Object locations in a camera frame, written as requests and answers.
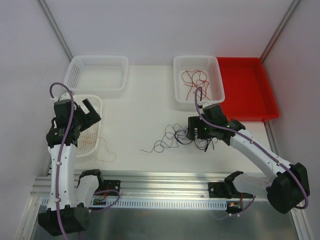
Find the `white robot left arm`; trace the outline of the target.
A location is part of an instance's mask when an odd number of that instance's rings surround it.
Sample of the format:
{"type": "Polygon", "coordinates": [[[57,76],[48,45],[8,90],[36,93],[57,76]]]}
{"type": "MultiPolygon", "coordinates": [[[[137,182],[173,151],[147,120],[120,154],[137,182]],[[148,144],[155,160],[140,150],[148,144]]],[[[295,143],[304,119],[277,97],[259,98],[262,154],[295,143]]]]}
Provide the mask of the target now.
{"type": "Polygon", "coordinates": [[[83,171],[74,180],[78,139],[82,132],[99,127],[102,103],[93,98],[61,99],[54,103],[54,118],[46,135],[51,158],[51,186],[46,211],[38,215],[38,224],[51,236],[82,232],[89,227],[89,206],[93,195],[105,189],[99,169],[83,171]]]}

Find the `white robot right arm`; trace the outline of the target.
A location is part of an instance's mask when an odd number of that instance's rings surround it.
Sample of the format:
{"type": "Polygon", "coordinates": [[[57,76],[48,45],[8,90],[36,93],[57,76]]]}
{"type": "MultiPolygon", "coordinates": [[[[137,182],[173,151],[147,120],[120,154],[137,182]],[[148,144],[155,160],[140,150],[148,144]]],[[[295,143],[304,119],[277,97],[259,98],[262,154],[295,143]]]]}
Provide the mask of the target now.
{"type": "Polygon", "coordinates": [[[229,121],[219,105],[204,102],[196,103],[195,108],[198,115],[188,118],[188,139],[223,141],[247,157],[268,179],[236,171],[225,179],[224,191],[229,197],[248,193],[267,199],[282,214],[309,206],[310,186],[303,164],[292,164],[261,145],[241,122],[229,121]]]}

